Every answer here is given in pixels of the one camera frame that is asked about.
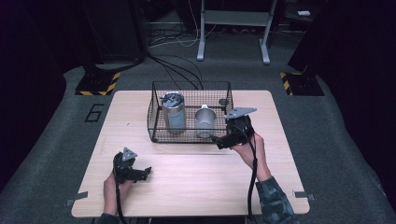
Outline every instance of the shelf leg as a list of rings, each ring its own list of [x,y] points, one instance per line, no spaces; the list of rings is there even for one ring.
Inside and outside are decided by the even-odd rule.
[[[201,29],[198,47],[197,61],[202,61],[205,54],[205,0],[201,0]]]
[[[277,0],[273,0],[270,12],[268,14],[268,20],[265,26],[264,36],[262,37],[262,39],[260,39],[260,48],[262,49],[262,62],[264,64],[270,64],[270,56],[268,54],[268,49],[267,49],[267,40],[268,40],[268,35],[270,33],[272,20],[274,17],[276,2]]]

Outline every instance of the wooden table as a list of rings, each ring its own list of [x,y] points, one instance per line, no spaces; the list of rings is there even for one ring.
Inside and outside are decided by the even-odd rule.
[[[239,155],[215,144],[164,144],[149,139],[147,116],[151,91],[117,91],[75,201],[74,217],[99,217],[103,211],[103,182],[114,156],[128,147],[137,153],[134,169],[152,167],[147,181],[133,184],[122,211],[126,217],[245,216],[251,170]],[[235,107],[257,107],[249,114],[253,128],[265,141],[267,162],[296,214],[309,211],[290,147],[269,91],[233,91]],[[256,188],[253,214],[261,214]]]

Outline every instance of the hazard tape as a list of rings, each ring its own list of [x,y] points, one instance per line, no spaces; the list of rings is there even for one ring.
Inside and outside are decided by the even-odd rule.
[[[289,74],[300,75],[301,73],[289,73]],[[280,73],[280,77],[282,78],[283,87],[285,88],[286,94],[292,96],[293,92],[291,90],[290,84],[289,84],[288,79],[286,77],[286,73],[281,72]]]
[[[120,77],[120,73],[114,75],[106,91],[76,91],[76,95],[109,95],[111,94],[111,92],[113,92],[114,88],[116,87],[119,77]]]

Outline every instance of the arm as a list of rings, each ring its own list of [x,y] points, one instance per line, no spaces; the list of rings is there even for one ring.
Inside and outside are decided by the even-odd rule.
[[[256,183],[262,206],[262,218],[264,223],[300,223],[291,208],[290,202],[277,184],[268,168],[263,138],[254,133],[250,142],[256,148],[257,174]],[[249,144],[231,147],[235,150],[250,168],[253,168],[253,153]]]
[[[125,200],[129,188],[132,186],[132,183],[132,180],[127,180],[125,181],[125,183],[119,184],[121,203]],[[110,174],[110,176],[103,183],[103,186],[105,206],[103,209],[103,214],[100,216],[97,224],[118,224],[120,220],[116,217],[116,214],[118,213],[118,207],[116,195],[116,180],[113,174]]]

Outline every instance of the human hand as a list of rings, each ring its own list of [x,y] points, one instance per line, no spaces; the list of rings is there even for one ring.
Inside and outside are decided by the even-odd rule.
[[[125,200],[129,188],[132,186],[133,181],[127,180],[123,184],[119,184],[120,201]],[[105,207],[103,213],[115,216],[117,214],[117,195],[116,195],[116,180],[113,174],[110,174],[103,183],[103,195],[105,197]]]
[[[265,158],[265,148],[264,139],[257,133],[254,133],[250,138],[251,144],[256,148],[257,157],[257,174],[256,177],[259,181],[266,180],[271,177],[271,171],[268,168],[267,160]],[[253,152],[251,150],[250,144],[245,143],[244,145],[236,145],[230,147],[230,149],[235,150],[251,169],[253,169]]]

